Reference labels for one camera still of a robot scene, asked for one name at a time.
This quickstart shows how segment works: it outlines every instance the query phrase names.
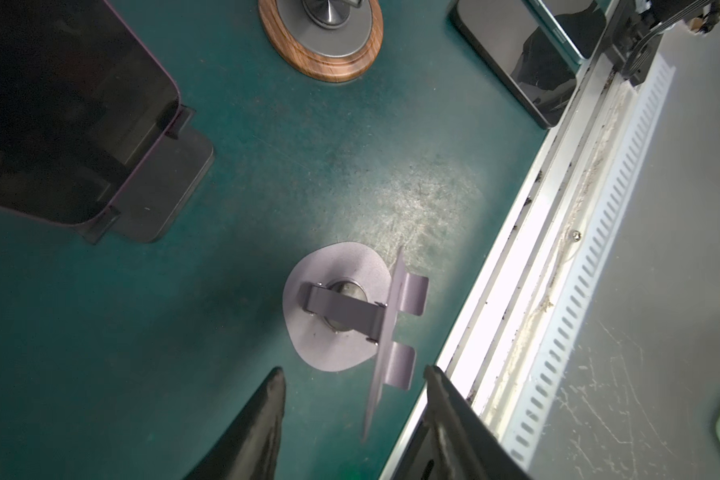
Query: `ventilation slot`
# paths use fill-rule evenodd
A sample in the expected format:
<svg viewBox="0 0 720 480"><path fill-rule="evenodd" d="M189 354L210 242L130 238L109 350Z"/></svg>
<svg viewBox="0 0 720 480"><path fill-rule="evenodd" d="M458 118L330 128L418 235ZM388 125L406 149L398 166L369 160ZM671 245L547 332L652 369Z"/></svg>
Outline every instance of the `ventilation slot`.
<svg viewBox="0 0 720 480"><path fill-rule="evenodd" d="M533 459L542 426L547 421L570 352L576 345L582 319L615 232L624 217L673 75L674 68L657 55L648 79L641 87L622 143L616 146L614 163L605 173L593 216L588 225L580 228L582 240L571 260L570 273L563 280L560 300L549 313L547 329L531 365L529 380L522 386L518 403L501 436L502 446L523 469L527 470Z"/></svg>

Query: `wooden coaster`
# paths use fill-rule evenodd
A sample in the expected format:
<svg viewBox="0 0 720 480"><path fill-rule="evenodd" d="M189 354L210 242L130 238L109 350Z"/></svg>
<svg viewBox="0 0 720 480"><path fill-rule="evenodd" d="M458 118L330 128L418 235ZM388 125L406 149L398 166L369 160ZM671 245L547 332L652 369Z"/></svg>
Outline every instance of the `wooden coaster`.
<svg viewBox="0 0 720 480"><path fill-rule="evenodd" d="M326 57L298 43L280 19L277 0L259 0L259 17L272 46L296 70L324 82L346 82L368 70L382 47L382 9L378 0L365 1L371 6L371 34L360 50L345 57Z"/></svg>

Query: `black plastic stand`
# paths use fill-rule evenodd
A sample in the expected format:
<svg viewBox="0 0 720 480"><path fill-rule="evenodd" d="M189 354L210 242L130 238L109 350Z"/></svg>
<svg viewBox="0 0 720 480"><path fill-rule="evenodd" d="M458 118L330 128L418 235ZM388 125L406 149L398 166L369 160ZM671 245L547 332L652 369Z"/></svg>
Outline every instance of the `black plastic stand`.
<svg viewBox="0 0 720 480"><path fill-rule="evenodd" d="M273 480L286 413L286 376L272 369L184 480Z"/></svg>
<svg viewBox="0 0 720 480"><path fill-rule="evenodd" d="M424 368L427 409L394 480L531 480L436 366Z"/></svg>
<svg viewBox="0 0 720 480"><path fill-rule="evenodd" d="M189 126L194 110L184 105L164 138L139 166L107 210L78 234L96 244L110 229L147 244L161 238L214 160L213 144Z"/></svg>

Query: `smartphone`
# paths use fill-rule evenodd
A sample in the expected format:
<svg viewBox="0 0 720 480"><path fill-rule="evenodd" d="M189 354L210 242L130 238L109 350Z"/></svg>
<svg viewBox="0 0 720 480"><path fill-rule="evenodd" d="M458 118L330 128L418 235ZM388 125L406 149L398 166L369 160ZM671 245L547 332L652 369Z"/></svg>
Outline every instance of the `smartphone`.
<svg viewBox="0 0 720 480"><path fill-rule="evenodd" d="M0 0L0 206L95 218L178 108L173 80L105 0Z"/></svg>
<svg viewBox="0 0 720 480"><path fill-rule="evenodd" d="M458 0L451 21L539 125L557 125L576 74L523 0Z"/></svg>
<svg viewBox="0 0 720 480"><path fill-rule="evenodd" d="M592 56L606 26L595 0L528 0L541 21L576 63Z"/></svg>

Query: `black cable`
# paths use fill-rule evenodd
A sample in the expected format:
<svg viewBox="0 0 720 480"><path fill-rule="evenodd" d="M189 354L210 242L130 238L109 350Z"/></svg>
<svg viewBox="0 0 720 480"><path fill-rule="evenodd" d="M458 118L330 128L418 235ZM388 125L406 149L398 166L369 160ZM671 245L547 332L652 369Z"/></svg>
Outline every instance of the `black cable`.
<svg viewBox="0 0 720 480"><path fill-rule="evenodd" d="M626 78L629 78L634 75L635 72L637 72L637 69L640 68L640 66L645 61L645 58L648 56L643 55L643 50L648 45L648 42L653 40L655 36L663 33L665 30L667 30L669 27L671 27L678 21L682 20L684 17L688 16L695 10L704 7L709 3L710 0L694 0L693 2L691 2L691 4L680 10L678 13L672 15L664 22L661 22L660 24L653 27L650 32L648 32L646 36L642 37L642 39L637 43L634 50L632 51L632 54L630 54L629 58L624 63L624 68L621 69L622 75Z"/></svg>
<svg viewBox="0 0 720 480"><path fill-rule="evenodd" d="M720 0L713 0L710 12L704 15L704 24L699 29L701 33L710 33L715 25L720 23Z"/></svg>

